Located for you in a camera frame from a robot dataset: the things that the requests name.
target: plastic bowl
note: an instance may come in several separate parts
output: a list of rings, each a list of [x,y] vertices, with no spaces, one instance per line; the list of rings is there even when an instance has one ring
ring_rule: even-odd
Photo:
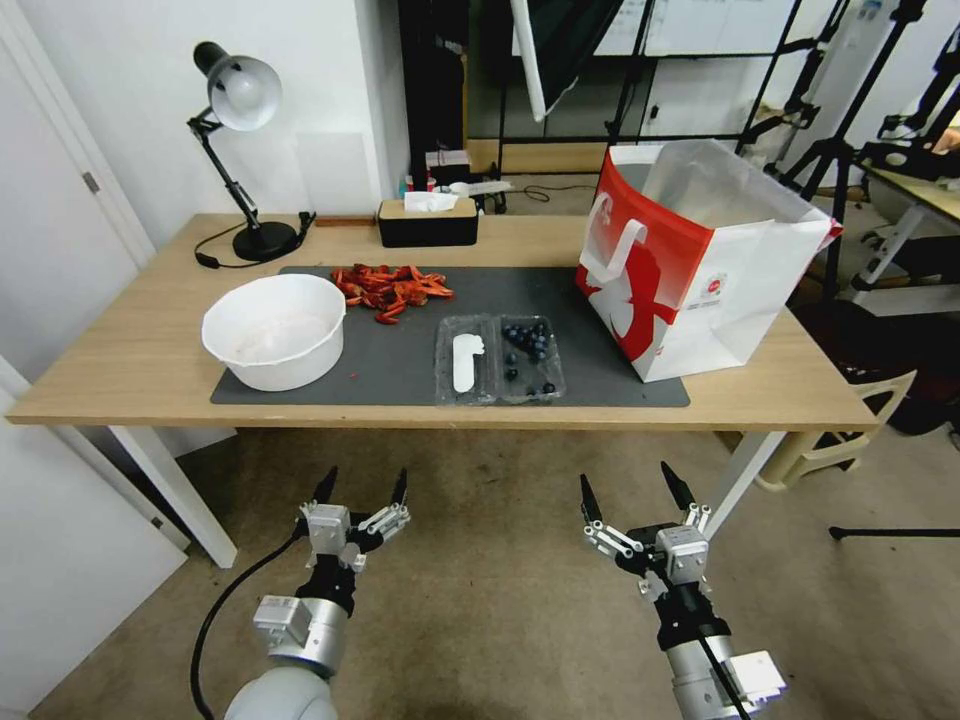
[[[292,390],[336,365],[343,293],[315,275],[274,275],[231,290],[203,316],[203,346],[257,390]]]

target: tissue box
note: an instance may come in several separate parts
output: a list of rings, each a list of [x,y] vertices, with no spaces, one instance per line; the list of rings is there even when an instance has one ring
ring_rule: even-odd
[[[452,210],[407,212],[403,200],[384,200],[377,211],[380,242],[384,247],[474,245],[477,242],[477,206],[459,198]]]

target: desk lamp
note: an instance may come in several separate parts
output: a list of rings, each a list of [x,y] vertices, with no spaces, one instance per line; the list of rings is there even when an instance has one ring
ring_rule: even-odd
[[[256,203],[236,180],[230,177],[220,158],[210,147],[210,134],[222,127],[231,130],[257,130],[266,125],[280,105],[282,90],[276,71],[261,60],[244,55],[228,55],[212,42],[202,42],[193,51],[193,61],[207,77],[210,105],[187,125],[220,173],[227,192],[237,203],[247,227],[233,239],[233,250],[244,260],[265,262],[299,247],[302,238],[289,225],[260,222]]]

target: white chair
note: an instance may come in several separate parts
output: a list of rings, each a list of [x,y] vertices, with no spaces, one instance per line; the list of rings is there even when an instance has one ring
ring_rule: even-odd
[[[814,470],[833,465],[842,465],[845,471],[857,467],[863,449],[897,409],[916,376],[917,371],[913,370],[890,380],[851,385],[877,416],[877,426],[858,433],[789,433],[763,466],[755,480],[757,485],[781,492]]]

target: desk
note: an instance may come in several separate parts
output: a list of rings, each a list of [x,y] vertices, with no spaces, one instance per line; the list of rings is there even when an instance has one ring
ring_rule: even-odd
[[[881,182],[906,196],[912,203],[863,269],[854,276],[841,297],[870,310],[875,315],[907,315],[960,310],[960,285],[914,285],[902,288],[872,289],[903,244],[928,215],[939,215],[958,224],[960,232],[960,192],[951,192],[936,183],[879,170],[869,164],[858,165],[871,180]]]
[[[485,216],[472,247],[386,249],[375,227],[312,228],[287,258],[243,270],[197,265],[194,244],[236,222],[194,217],[7,415],[109,426],[221,567],[236,548],[151,426],[743,431],[711,498],[715,531],[786,431],[875,424],[788,311],[747,366],[686,378],[686,408],[214,405],[223,369],[200,344],[200,322],[231,288],[291,264],[570,267],[585,218]],[[229,242],[230,234],[205,250],[229,257]]]

